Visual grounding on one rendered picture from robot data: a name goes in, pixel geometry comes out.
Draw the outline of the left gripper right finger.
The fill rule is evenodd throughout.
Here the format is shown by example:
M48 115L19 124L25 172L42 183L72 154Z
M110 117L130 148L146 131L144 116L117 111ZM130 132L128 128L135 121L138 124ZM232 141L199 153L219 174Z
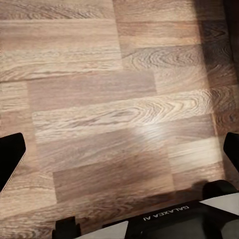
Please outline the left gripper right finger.
M223 150L239 172L239 134L228 132Z

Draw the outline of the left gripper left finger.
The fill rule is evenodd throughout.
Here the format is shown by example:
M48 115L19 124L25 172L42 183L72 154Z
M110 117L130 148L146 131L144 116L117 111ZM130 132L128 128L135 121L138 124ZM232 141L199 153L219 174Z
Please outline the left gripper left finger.
M26 151L21 132L0 138L0 192Z

